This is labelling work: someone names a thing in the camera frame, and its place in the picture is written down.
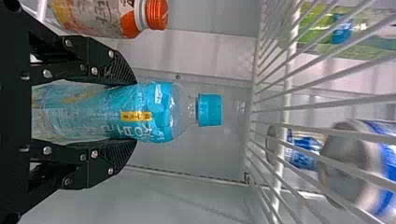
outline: plastic bottle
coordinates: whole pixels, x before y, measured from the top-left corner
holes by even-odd
[[[65,30],[83,35],[135,38],[168,24],[167,0],[50,0],[50,5]]]
[[[220,95],[191,97],[172,82],[117,88],[50,84],[33,96],[33,138],[58,144],[104,138],[164,143],[194,124],[222,124]]]

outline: wire rack bar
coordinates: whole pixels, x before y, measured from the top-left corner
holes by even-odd
[[[314,66],[317,63],[321,63],[327,59],[330,59],[331,57],[335,56],[338,53],[341,53],[342,51],[360,43],[361,41],[375,35],[376,32],[379,30],[383,29],[385,26],[392,25],[396,21],[396,14],[387,17],[386,19],[382,20],[381,22],[377,23],[374,26],[371,26],[368,28],[366,31],[362,32],[360,35],[357,35],[356,37],[353,37],[349,39],[347,42],[345,42],[343,45],[341,45],[339,48],[336,48],[326,54],[321,55],[320,57],[317,57],[316,59],[312,60],[309,63],[306,63],[305,65],[299,67],[298,69],[292,71],[290,74],[288,74],[286,77],[281,77],[280,79],[276,80],[275,82],[272,82],[270,85],[266,86],[265,88],[261,89],[260,91],[257,92],[257,94],[260,94],[263,91],[266,91],[270,89],[271,87],[275,86],[277,83],[285,80],[286,78],[293,77],[304,70]]]
[[[290,14],[290,23],[294,24],[299,18],[300,18],[300,7],[302,5],[302,0],[298,2],[297,0],[291,0],[291,7],[293,8],[292,14]],[[299,30],[299,24],[295,26],[293,29],[290,29],[290,32],[287,35],[287,40],[290,42],[295,36],[298,35],[298,30]],[[288,48],[288,52],[286,55],[286,58],[288,59],[290,55],[295,54],[297,51],[297,43],[292,44]],[[286,64],[286,69],[285,69],[285,76],[289,74],[289,72],[293,69],[295,65],[295,61],[291,60]],[[290,90],[292,88],[292,78],[288,78],[284,81],[283,84],[283,91]],[[291,95],[284,95],[283,96],[283,106],[290,106],[291,105]],[[290,112],[289,111],[282,111],[280,114],[280,121],[284,123],[288,123],[290,120]],[[287,130],[282,130],[280,133],[280,139],[286,141],[288,136]],[[279,158],[284,158],[285,157],[285,147],[283,146],[278,146],[278,150],[276,151],[276,156]],[[275,170],[278,174],[283,175],[283,164],[281,162],[275,163]],[[279,181],[276,177],[273,176],[273,187],[274,190],[277,193],[280,193],[282,189],[282,182]],[[278,211],[279,209],[279,199],[275,196],[272,195],[272,205]],[[273,214],[273,220],[276,222],[276,217]]]
[[[337,106],[345,106],[345,105],[368,105],[368,104],[380,104],[385,102],[396,102],[396,93],[390,94],[382,94],[377,96],[369,96],[369,97],[361,97],[355,99],[347,99],[340,101],[331,101],[324,103],[316,103],[310,105],[293,105],[293,106],[284,106],[273,109],[266,110],[256,110],[252,111],[253,114],[262,114],[276,111],[291,111],[291,110],[302,110],[302,109],[321,109],[321,108],[331,108]]]
[[[301,5],[302,5],[303,3],[304,3],[303,0],[300,1],[300,3],[299,3],[296,7],[294,7],[294,9],[293,9],[293,11],[292,11],[292,14],[294,14],[297,10],[299,10],[300,7],[301,7]],[[286,11],[285,15],[288,15],[289,10],[291,9],[291,7],[292,7],[292,3],[290,3],[290,6],[289,6],[288,10]],[[272,21],[274,21],[274,24],[276,24],[276,27],[275,27],[273,30],[271,30],[271,33],[269,34],[268,38],[266,39],[266,41],[269,40],[269,39],[271,39],[271,42],[267,45],[266,49],[262,51],[262,53],[261,53],[260,56],[259,56],[259,59],[261,59],[261,58],[265,55],[265,53],[267,52],[267,50],[268,50],[271,46],[274,45],[274,42],[276,41],[276,37],[279,36],[279,35],[281,34],[282,31],[284,31],[284,30],[282,29],[282,28],[284,28],[284,27],[283,27],[284,24],[283,24],[282,22],[279,22],[279,21],[281,21],[281,18],[284,17],[284,15],[283,15],[283,13],[278,13],[278,14],[280,14],[280,17],[274,18],[274,19],[272,20]],[[295,22],[295,23],[291,26],[290,29],[293,30],[295,27],[297,27],[297,25],[299,25],[299,22]],[[277,48],[277,46],[278,46],[278,43],[276,43],[276,44],[274,45],[274,47],[271,49],[271,52],[269,52],[269,53],[267,54],[267,57],[269,57],[269,56],[272,54],[272,52]],[[262,64],[264,63],[264,61],[265,61],[265,60],[263,60],[261,63],[259,63],[259,67],[262,67]]]
[[[290,191],[291,194],[294,195],[294,197],[298,198],[299,200],[301,200],[303,202],[303,204],[305,205],[306,208],[308,208],[310,210],[310,212],[318,218],[318,220],[320,220],[321,223],[324,224],[329,224],[331,223],[329,221],[329,219],[327,219],[325,216],[323,216],[318,209],[311,203],[309,202],[299,191],[297,191],[295,188],[293,188],[284,178],[282,178],[282,176],[280,176],[279,174],[277,174],[273,168],[271,168],[271,165],[262,159],[261,156],[259,156],[253,149],[251,149],[250,147],[247,148],[247,150],[249,152],[251,152],[256,159],[265,166],[265,168],[267,168],[267,170],[273,175],[275,176],[279,181],[282,182],[283,186],[288,189]]]
[[[305,84],[303,84],[301,86],[295,87],[295,88],[290,89],[288,91],[282,91],[280,93],[276,93],[276,94],[270,95],[268,97],[264,97],[260,101],[257,101],[254,104],[262,103],[262,102],[274,99],[276,97],[279,97],[279,96],[282,96],[282,95],[285,95],[285,94],[289,94],[289,93],[293,93],[293,92],[296,92],[296,91],[302,91],[302,90],[305,90],[305,89],[309,89],[309,88],[317,86],[317,85],[319,85],[321,83],[332,81],[332,80],[336,80],[336,79],[341,78],[341,77],[347,77],[349,75],[353,75],[353,74],[362,72],[362,71],[364,71],[366,69],[370,69],[370,68],[379,66],[379,65],[381,65],[383,63],[390,63],[390,62],[395,61],[395,60],[396,60],[396,54],[391,54],[389,56],[383,57],[383,58],[378,59],[378,60],[369,61],[367,63],[361,63],[361,64],[358,64],[356,66],[350,67],[348,69],[342,70],[342,71],[340,71],[338,73],[332,74],[330,76],[326,76],[326,77],[319,78],[317,80],[305,83]]]
[[[282,196],[280,196],[280,194],[278,192],[276,192],[274,190],[274,188],[272,188],[271,184],[268,182],[268,180],[264,177],[264,175],[262,174],[262,171],[260,171],[260,169],[256,166],[256,164],[254,164],[254,162],[247,157],[247,160],[250,162],[251,166],[254,168],[254,170],[256,170],[256,173],[260,176],[260,178],[264,181],[264,183],[268,186],[270,186],[270,190],[273,192],[273,194],[279,199],[279,201],[283,204],[283,206],[285,207],[286,210],[288,210],[289,214],[291,215],[291,217],[296,221],[296,223],[298,224],[304,224],[301,219],[297,216],[297,214],[294,213],[294,211],[291,209],[290,205],[285,201],[285,199],[282,198]],[[259,183],[255,177],[253,175],[250,176],[254,182]]]
[[[290,143],[287,143],[287,142],[284,142],[284,141],[280,141],[280,140],[278,140],[278,139],[276,139],[274,137],[271,137],[271,136],[268,136],[268,135],[264,135],[262,133],[258,133],[258,132],[255,132],[255,131],[252,131],[252,132],[257,134],[257,135],[259,135],[259,136],[261,136],[261,137],[274,140],[275,142],[279,143],[280,145],[283,145],[284,147],[288,147],[288,148],[294,149],[296,151],[302,152],[306,156],[312,157],[313,159],[315,159],[317,161],[321,161],[321,162],[325,163],[326,165],[330,165],[331,167],[333,167],[335,169],[342,170],[343,172],[346,172],[349,175],[356,176],[356,177],[358,177],[360,179],[363,179],[365,181],[373,183],[373,184],[375,184],[375,185],[377,185],[377,186],[379,186],[381,188],[389,189],[389,190],[392,190],[393,192],[396,192],[396,182],[395,181],[389,180],[389,179],[387,179],[385,177],[382,177],[380,175],[373,175],[371,173],[368,173],[366,171],[363,171],[363,170],[361,170],[359,168],[353,167],[353,166],[351,166],[349,164],[346,164],[346,163],[343,163],[343,162],[340,162],[340,161],[335,161],[335,160],[329,159],[327,157],[319,156],[318,154],[316,154],[316,153],[314,153],[312,151],[308,151],[308,150],[306,150],[306,149],[304,149],[302,147],[297,147],[297,146],[292,145]],[[254,141],[251,138],[250,138],[250,141],[252,143],[254,143],[256,146],[260,145],[261,149],[265,148],[265,146],[262,146],[260,143]]]
[[[262,198],[264,199],[266,204],[268,204],[268,208],[275,215],[276,221],[280,222],[281,224],[285,224],[285,222],[283,221],[283,218],[279,215],[277,210],[273,206],[270,205],[271,204],[270,198],[268,197],[267,193],[262,189],[262,187],[260,186],[260,183],[255,180],[253,175],[251,175],[250,177],[253,179],[253,182],[254,182],[253,185],[256,187],[256,190],[259,192],[259,195],[262,196]]]
[[[319,1],[319,0],[315,0],[315,1],[312,3],[312,6],[304,13],[304,15],[302,15],[302,16],[291,26],[291,30],[294,29],[297,25],[299,25],[300,22],[304,19],[304,17],[305,17],[306,15],[308,15],[308,14],[312,11],[312,9],[314,9],[314,7],[316,7],[316,6],[318,5],[318,1]],[[282,30],[282,29],[277,30],[275,36],[279,36],[279,31],[281,31],[281,30]],[[265,49],[265,50],[262,52],[262,55],[259,56],[260,59],[265,55],[265,53],[266,53],[266,51],[268,50],[268,48],[269,48],[270,46],[273,45],[273,42],[276,40],[276,39],[274,38],[275,36],[272,37],[273,40],[272,40],[271,43],[268,45],[267,49]],[[270,50],[270,52],[267,54],[267,56],[259,63],[259,67],[262,67],[262,65],[267,61],[267,59],[274,53],[274,51],[275,51],[277,48],[279,48],[279,42],[277,42],[277,43],[274,45],[274,47]]]
[[[265,153],[269,153],[271,155],[274,154],[273,152],[268,150],[266,147],[260,147],[260,148],[263,149],[265,151]],[[276,158],[276,160],[279,161],[279,162],[282,162],[283,165],[285,165],[287,168],[291,169],[295,174],[297,174],[299,177],[304,179],[306,182],[308,182],[309,184],[311,184],[315,188],[320,189],[322,193],[326,194],[327,196],[329,196],[330,198],[332,198],[333,200],[335,200],[336,202],[341,204],[343,207],[345,207],[345,209],[350,211],[356,217],[359,217],[360,219],[362,219],[363,221],[365,221],[367,223],[384,224],[382,221],[380,221],[376,217],[372,216],[368,212],[360,209],[355,204],[352,204],[351,202],[347,201],[346,199],[344,199],[340,195],[338,195],[338,194],[330,191],[328,188],[322,186],[316,179],[312,178],[309,175],[306,175],[305,173],[303,173],[302,171],[298,170],[298,168],[295,168],[294,166],[292,166],[288,162],[286,162],[286,161],[284,161],[284,160],[282,160],[280,158]]]
[[[306,29],[304,31],[302,31],[300,34],[298,34],[296,37],[294,37],[294,39],[292,39],[289,43],[289,45],[282,49],[275,57],[274,59],[269,62],[261,71],[259,74],[257,74],[257,76],[261,76],[274,62],[277,61],[277,59],[279,59],[279,57],[284,54],[286,52],[286,50],[288,50],[288,48],[294,44],[295,42],[297,42],[301,37],[303,37],[304,35],[306,35],[315,25],[318,24],[318,22],[320,22],[327,14],[329,14],[335,7],[338,6],[340,0],[333,0],[324,10],[323,12],[312,22],[310,23]]]
[[[386,143],[390,145],[396,145],[396,137],[391,135],[384,135],[378,133],[360,133],[354,131],[345,131],[345,130],[337,130],[331,128],[312,128],[306,126],[299,126],[299,125],[292,125],[286,123],[273,123],[273,122],[265,122],[259,120],[253,120],[252,123],[259,123],[264,125],[274,125],[276,127],[282,128],[290,128],[293,130],[299,130],[303,132],[311,132],[311,133],[322,133],[325,135],[333,135],[337,137],[344,137],[344,138],[354,138],[360,139],[363,141],[374,142],[374,143]]]
[[[272,72],[270,72],[266,77],[262,78],[256,85],[262,84],[266,79],[271,77],[273,74],[275,74],[277,71],[279,71],[283,66],[285,66],[289,61],[296,59],[298,56],[300,56],[302,53],[305,53],[307,50],[311,49],[313,46],[315,46],[320,40],[325,38],[326,36],[330,35],[334,30],[337,29],[337,27],[341,24],[344,24],[345,22],[349,21],[356,15],[358,15],[360,12],[362,12],[364,9],[369,7],[371,4],[373,4],[376,0],[365,0],[362,1],[360,4],[358,4],[355,8],[351,10],[348,14],[346,14],[341,20],[333,24],[328,30],[323,32],[320,36],[318,36],[314,41],[310,42],[310,44],[306,45],[303,49],[299,50],[295,54],[291,55],[285,62],[280,64],[276,69],[274,69]]]
[[[259,41],[260,49],[263,49],[265,46],[267,46],[266,49],[268,49],[271,46],[271,44],[267,45],[268,41],[270,39],[274,38],[274,35],[275,35],[274,33],[278,33],[281,30],[282,24],[281,24],[281,22],[277,22],[277,21],[281,20],[281,16],[284,16],[283,11],[284,11],[286,3],[287,3],[286,0],[279,1],[278,7],[274,11],[270,12],[272,19],[271,20],[268,18],[266,19],[266,21],[270,21],[270,22],[268,22],[268,25],[266,26],[265,35]]]
[[[270,224],[275,224],[274,221],[271,219],[271,215],[270,215],[270,212],[268,210],[267,204],[263,202],[264,198],[260,194],[260,188],[258,186],[256,186],[256,185],[254,185],[253,183],[250,184],[250,187],[253,190],[253,192],[257,192],[257,194],[259,195],[258,197],[256,197],[256,199],[259,202],[259,206],[262,209],[262,212],[264,213],[264,215],[267,218],[268,222]]]

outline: blue bottle cap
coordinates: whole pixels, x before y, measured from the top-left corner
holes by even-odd
[[[198,95],[198,123],[200,127],[219,126],[223,123],[223,101],[218,94]]]

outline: orange bottle cap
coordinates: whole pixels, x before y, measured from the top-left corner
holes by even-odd
[[[165,30],[168,26],[168,1],[148,0],[146,17],[151,30]]]

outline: blue bottle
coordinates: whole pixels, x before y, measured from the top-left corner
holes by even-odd
[[[191,125],[223,122],[220,95],[191,97],[172,82],[116,88],[48,85],[34,90],[33,96],[33,138],[55,142],[135,138],[165,143]]]

